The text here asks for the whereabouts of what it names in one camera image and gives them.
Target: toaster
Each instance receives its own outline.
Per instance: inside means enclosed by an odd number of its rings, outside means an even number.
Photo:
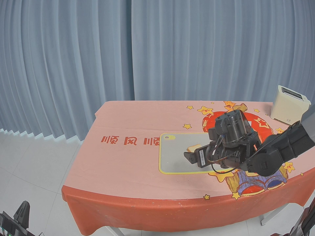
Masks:
[[[270,117],[291,125],[301,120],[302,114],[308,110],[310,104],[305,95],[278,85]]]

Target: curtain fold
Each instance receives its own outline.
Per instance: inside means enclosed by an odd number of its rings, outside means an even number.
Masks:
[[[0,0],[0,128],[83,140],[109,100],[315,103],[315,0]]]
[[[77,135],[133,100],[131,0],[0,0],[0,128]]]
[[[137,100],[315,102],[315,0],[132,0]]]

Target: floor tile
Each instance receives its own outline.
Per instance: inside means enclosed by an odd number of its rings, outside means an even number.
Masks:
[[[315,198],[315,193],[312,192],[312,194],[311,194],[311,196],[309,197],[308,201],[306,202],[304,208],[309,207],[309,206],[311,205],[311,203],[313,202],[314,198]]]
[[[4,194],[4,191],[10,181],[12,174],[5,171],[4,169],[0,168],[0,206],[2,201],[2,195]]]
[[[315,236],[315,226],[313,226],[312,229],[310,230],[309,236]]]
[[[20,134],[12,131],[5,134],[6,138],[0,146],[0,167],[13,173],[29,145],[34,141],[33,134]]]
[[[125,236],[141,236],[141,231],[124,228],[121,231]],[[45,236],[60,235],[61,232],[67,236],[81,235],[67,202],[62,199],[60,194],[57,194],[48,219]],[[92,236],[112,236],[112,234],[106,227],[102,227],[96,230]]]
[[[66,140],[64,136],[54,139],[38,135],[13,174],[57,193],[79,142],[77,137]]]
[[[77,154],[78,154],[78,152],[79,152],[79,150],[80,150],[80,148],[81,148],[81,145],[82,145],[82,144],[79,144],[79,146],[77,147],[76,152],[74,153],[74,155],[73,155],[73,157],[72,157],[72,160],[71,160],[71,162],[70,162],[70,164],[69,164],[69,166],[68,166],[68,168],[67,168],[67,171],[65,172],[65,175],[64,175],[64,177],[63,177],[63,179],[62,179],[62,181],[61,181],[61,184],[60,184],[60,186],[59,186],[59,190],[58,190],[58,193],[59,193],[59,194],[61,194],[61,188],[62,188],[63,184],[65,183],[65,180],[66,180],[66,178],[67,178],[67,176],[68,176],[68,174],[69,174],[69,171],[70,171],[70,169],[71,169],[71,166],[72,166],[74,160],[75,160],[76,157],[77,157]]]
[[[300,205],[290,203],[264,226],[260,224],[260,221],[266,217],[264,215],[248,219],[246,222],[249,235],[269,236],[273,233],[289,233],[291,228],[302,215],[303,210],[303,207]]]
[[[246,221],[238,222],[232,225],[215,227],[210,229],[202,229],[187,232],[148,232],[142,231],[142,236],[217,236],[217,235],[233,235],[233,236],[249,236]]]
[[[30,204],[29,231],[39,235],[45,231],[45,226],[53,206],[56,193],[28,183],[12,176],[3,194],[1,211],[13,217],[21,203],[26,200]]]

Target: table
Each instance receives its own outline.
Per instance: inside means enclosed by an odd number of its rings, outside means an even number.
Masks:
[[[287,128],[269,117],[271,106],[231,101],[106,102],[96,112],[62,187],[79,230],[83,235],[103,226],[189,231],[244,221],[286,203],[305,205],[315,188],[313,148],[267,178],[237,170],[221,175],[183,174],[182,169],[162,173],[159,145],[166,144],[164,133],[202,136],[217,116],[241,109],[263,141]]]

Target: red chinese text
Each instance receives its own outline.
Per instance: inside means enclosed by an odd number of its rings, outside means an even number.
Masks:
[[[119,136],[103,136],[101,143],[111,143],[116,144],[118,142]]]
[[[159,146],[160,145],[160,138],[159,137],[153,137],[153,138],[144,138],[144,145],[155,145],[155,146]]]
[[[127,145],[127,144],[136,145],[136,142],[137,142],[137,138],[136,137],[128,137],[128,136],[126,136],[124,145]]]

